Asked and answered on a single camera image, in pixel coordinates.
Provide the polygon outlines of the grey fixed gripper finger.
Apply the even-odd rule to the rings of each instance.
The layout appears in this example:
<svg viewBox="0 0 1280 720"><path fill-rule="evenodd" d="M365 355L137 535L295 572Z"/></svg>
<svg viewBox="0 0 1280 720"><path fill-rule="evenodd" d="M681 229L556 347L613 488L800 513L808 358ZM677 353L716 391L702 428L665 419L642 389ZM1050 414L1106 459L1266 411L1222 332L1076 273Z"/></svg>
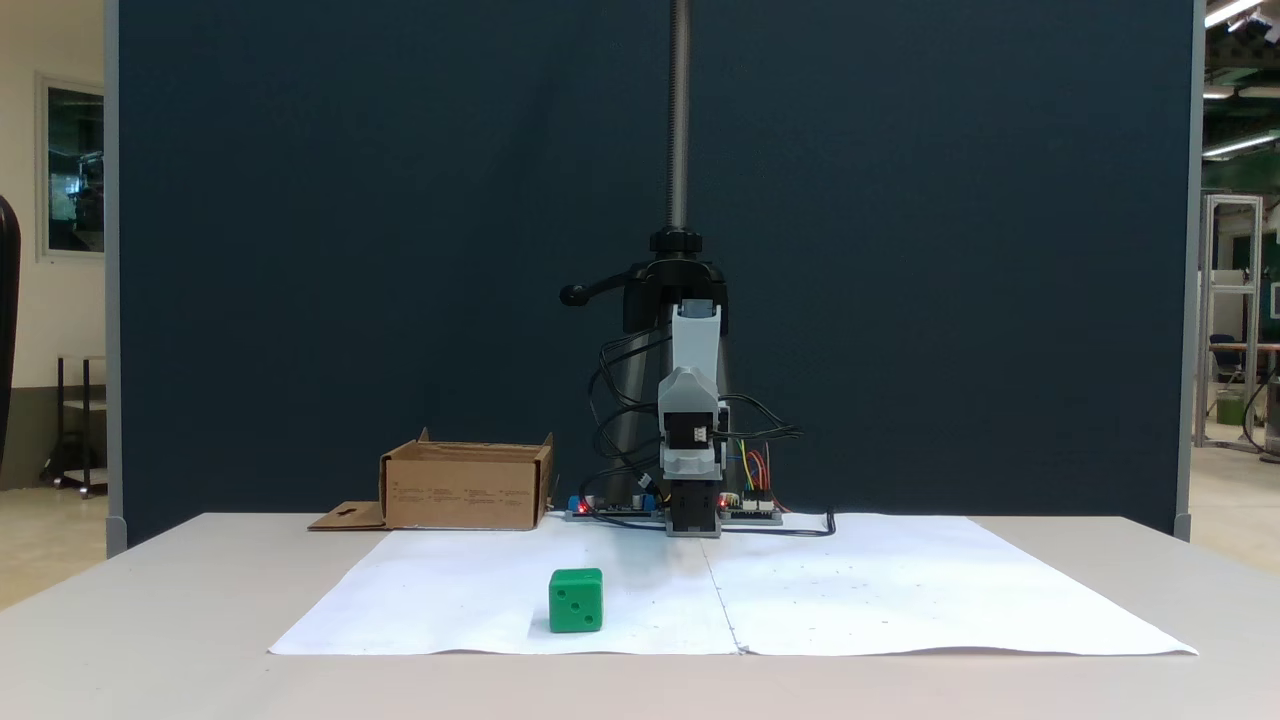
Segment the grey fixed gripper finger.
<svg viewBox="0 0 1280 720"><path fill-rule="evenodd" d="M722 478L723 468L713 448L663 448L664 478Z"/></svg>

